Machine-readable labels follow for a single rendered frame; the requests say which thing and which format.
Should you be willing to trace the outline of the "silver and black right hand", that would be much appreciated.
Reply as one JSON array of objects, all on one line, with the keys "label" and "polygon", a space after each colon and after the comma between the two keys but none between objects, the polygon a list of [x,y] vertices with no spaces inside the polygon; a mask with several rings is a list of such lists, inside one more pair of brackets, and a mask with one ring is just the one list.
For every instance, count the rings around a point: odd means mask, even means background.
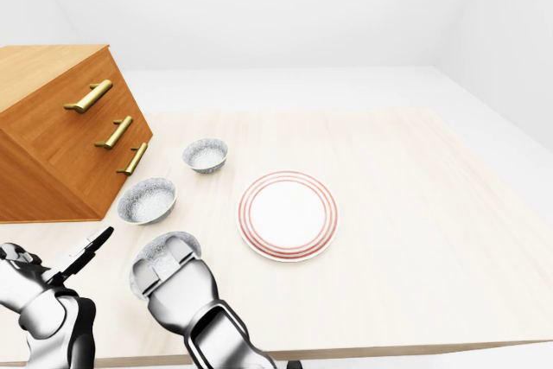
[{"label": "silver and black right hand", "polygon": [[188,259],[147,297],[149,312],[165,329],[184,334],[194,315],[219,294],[212,272],[202,259]]}]

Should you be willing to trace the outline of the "silver and black left hand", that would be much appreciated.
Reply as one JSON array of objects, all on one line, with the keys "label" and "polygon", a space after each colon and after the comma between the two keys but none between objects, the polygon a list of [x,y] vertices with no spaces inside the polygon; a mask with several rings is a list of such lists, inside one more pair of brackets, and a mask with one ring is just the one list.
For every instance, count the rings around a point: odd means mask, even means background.
[{"label": "silver and black left hand", "polygon": [[64,254],[53,267],[46,267],[34,253],[20,245],[0,245],[0,305],[21,314],[36,297],[80,272],[94,257],[95,252],[113,234],[107,226],[80,241]]}]

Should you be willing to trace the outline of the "medium wooden drawer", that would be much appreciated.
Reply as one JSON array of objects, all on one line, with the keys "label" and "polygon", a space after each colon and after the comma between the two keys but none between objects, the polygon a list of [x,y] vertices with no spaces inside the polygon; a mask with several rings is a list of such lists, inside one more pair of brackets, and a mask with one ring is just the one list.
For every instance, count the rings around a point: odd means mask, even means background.
[{"label": "medium wooden drawer", "polygon": [[[106,141],[118,127],[114,122],[132,118],[132,123],[111,150],[95,143]],[[61,109],[54,123],[45,128],[35,146],[67,182],[83,193],[89,193],[96,182],[105,185],[121,176],[132,158],[134,146],[146,142],[151,132],[137,105],[97,103],[83,114]]]}]

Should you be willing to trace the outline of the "grey patterned bowl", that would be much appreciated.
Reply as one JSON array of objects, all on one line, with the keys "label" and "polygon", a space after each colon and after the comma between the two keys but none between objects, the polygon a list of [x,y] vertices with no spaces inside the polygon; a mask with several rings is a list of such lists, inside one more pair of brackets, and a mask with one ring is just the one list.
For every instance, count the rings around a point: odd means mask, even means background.
[{"label": "grey patterned bowl", "polygon": [[226,162],[227,144],[218,138],[202,138],[189,144],[183,151],[183,161],[195,172],[211,174]]},{"label": "grey patterned bowl", "polygon": [[176,198],[177,188],[171,180],[149,178],[123,194],[118,202],[118,217],[132,225],[153,225],[172,213]]},{"label": "grey patterned bowl", "polygon": [[201,259],[198,240],[186,232],[167,232],[151,240],[130,268],[133,294],[146,301],[149,294],[175,274],[188,259]]}]

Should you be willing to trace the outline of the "wooden cabinet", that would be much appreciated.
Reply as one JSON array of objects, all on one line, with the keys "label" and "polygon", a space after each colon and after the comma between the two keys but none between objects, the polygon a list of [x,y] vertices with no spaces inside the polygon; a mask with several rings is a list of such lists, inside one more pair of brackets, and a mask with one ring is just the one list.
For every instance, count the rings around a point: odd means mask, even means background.
[{"label": "wooden cabinet", "polygon": [[[0,116],[106,45],[0,48]],[[0,125],[0,223],[97,220],[46,157]]]}]

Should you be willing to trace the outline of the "large wooden drawer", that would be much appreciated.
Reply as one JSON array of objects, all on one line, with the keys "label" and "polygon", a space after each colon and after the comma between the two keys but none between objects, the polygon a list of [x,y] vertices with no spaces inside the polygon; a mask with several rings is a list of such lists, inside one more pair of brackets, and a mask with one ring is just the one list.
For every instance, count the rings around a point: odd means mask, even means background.
[{"label": "large wooden drawer", "polygon": [[113,86],[97,103],[130,102],[137,105],[109,48],[102,47],[98,52],[57,76],[38,92],[12,105],[0,116],[0,125],[7,127],[8,132],[14,133],[19,143],[28,145],[34,152],[43,156],[35,146],[38,136],[54,123],[59,111],[64,109],[64,104],[77,103],[91,91],[91,84],[98,84],[103,80],[110,80]]}]

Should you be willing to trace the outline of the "white plate with red rings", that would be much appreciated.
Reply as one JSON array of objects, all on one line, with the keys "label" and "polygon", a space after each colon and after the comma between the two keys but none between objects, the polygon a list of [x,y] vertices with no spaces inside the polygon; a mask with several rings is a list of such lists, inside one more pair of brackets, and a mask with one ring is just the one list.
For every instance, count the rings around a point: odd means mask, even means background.
[{"label": "white plate with red rings", "polygon": [[257,254],[284,263],[323,253],[338,233],[339,205],[323,181],[294,170],[261,175],[238,199],[240,237]]}]

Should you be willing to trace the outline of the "small wooden drawer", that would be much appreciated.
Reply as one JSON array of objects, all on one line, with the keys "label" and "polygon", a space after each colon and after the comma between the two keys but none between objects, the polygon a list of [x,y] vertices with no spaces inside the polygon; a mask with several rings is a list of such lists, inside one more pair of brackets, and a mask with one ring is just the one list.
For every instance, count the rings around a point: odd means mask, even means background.
[{"label": "small wooden drawer", "polygon": [[93,211],[91,218],[105,217],[112,202],[124,185],[127,175],[116,169],[125,168],[134,152],[130,149],[141,143],[148,143],[153,133],[147,124],[130,127],[112,150],[105,150],[90,144],[86,152],[76,159],[71,171],[72,189]]}]

